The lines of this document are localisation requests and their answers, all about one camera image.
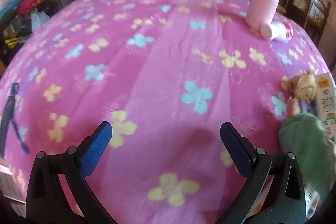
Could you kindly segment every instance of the white plastic bag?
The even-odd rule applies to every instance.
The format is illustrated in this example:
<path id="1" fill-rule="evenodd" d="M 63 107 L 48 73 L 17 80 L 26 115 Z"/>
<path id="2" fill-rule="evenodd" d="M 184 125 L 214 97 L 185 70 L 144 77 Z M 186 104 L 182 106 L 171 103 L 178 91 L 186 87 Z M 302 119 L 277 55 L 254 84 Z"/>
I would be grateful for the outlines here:
<path id="1" fill-rule="evenodd" d="M 50 17 L 45 12 L 39 12 L 37 8 L 34 8 L 31 12 L 31 32 L 36 32 L 49 19 Z"/>

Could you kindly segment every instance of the pink thermos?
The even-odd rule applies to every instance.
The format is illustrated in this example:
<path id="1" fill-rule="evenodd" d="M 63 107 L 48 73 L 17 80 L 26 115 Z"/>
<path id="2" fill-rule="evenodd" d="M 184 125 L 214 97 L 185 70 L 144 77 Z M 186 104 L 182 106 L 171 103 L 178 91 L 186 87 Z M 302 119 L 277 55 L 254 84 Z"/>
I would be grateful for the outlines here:
<path id="1" fill-rule="evenodd" d="M 251 27 L 260 30 L 264 24 L 270 24 L 277 10 L 279 0 L 251 0 L 245 21 Z"/>

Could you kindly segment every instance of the pink cloth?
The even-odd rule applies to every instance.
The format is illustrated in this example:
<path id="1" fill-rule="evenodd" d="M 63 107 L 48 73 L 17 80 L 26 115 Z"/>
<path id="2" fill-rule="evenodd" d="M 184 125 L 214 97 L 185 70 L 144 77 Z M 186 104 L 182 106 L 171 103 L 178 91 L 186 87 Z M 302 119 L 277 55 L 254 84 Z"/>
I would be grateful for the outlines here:
<path id="1" fill-rule="evenodd" d="M 280 153 L 285 78 L 328 68 L 305 31 L 267 42 L 248 0 L 76 0 L 36 32 L 0 82 L 20 81 L 6 160 L 26 194 L 35 155 L 63 153 L 101 121 L 113 137 L 88 184 L 122 224 L 214 223 L 241 190 L 223 122 Z M 69 197 L 76 211 L 73 197 Z"/>

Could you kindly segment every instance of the green cloth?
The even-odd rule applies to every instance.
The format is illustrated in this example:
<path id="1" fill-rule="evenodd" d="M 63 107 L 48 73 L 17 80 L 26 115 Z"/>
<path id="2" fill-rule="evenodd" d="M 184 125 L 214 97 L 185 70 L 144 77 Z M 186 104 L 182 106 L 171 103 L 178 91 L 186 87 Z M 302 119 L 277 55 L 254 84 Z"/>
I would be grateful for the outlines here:
<path id="1" fill-rule="evenodd" d="M 309 113 L 283 120 L 279 132 L 282 150 L 296 155 L 305 182 L 312 185 L 322 201 L 331 189 L 335 174 L 332 150 L 324 142 L 323 133 L 322 122 Z"/>

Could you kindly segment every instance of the screw head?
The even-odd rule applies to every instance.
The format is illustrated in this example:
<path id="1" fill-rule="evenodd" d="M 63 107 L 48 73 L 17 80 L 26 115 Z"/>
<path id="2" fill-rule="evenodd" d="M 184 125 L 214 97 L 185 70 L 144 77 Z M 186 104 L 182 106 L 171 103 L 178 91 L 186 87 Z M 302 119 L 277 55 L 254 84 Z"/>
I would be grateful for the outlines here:
<path id="1" fill-rule="evenodd" d="M 69 154 L 73 154 L 73 153 L 75 153 L 75 152 L 76 152 L 76 147 L 74 147 L 74 146 L 69 147 L 68 150 L 67 150 L 67 152 L 68 152 Z"/>
<path id="2" fill-rule="evenodd" d="M 257 153 L 260 154 L 260 155 L 263 155 L 263 154 L 265 154 L 265 149 L 259 147 L 259 148 L 257 148 Z"/>
<path id="3" fill-rule="evenodd" d="M 292 160 L 295 159 L 295 154 L 292 153 L 292 152 L 289 152 L 289 153 L 288 153 L 288 156 L 289 156 Z"/>
<path id="4" fill-rule="evenodd" d="M 43 151 L 40 151 L 37 153 L 37 157 L 38 158 L 42 158 L 44 156 L 44 152 Z"/>

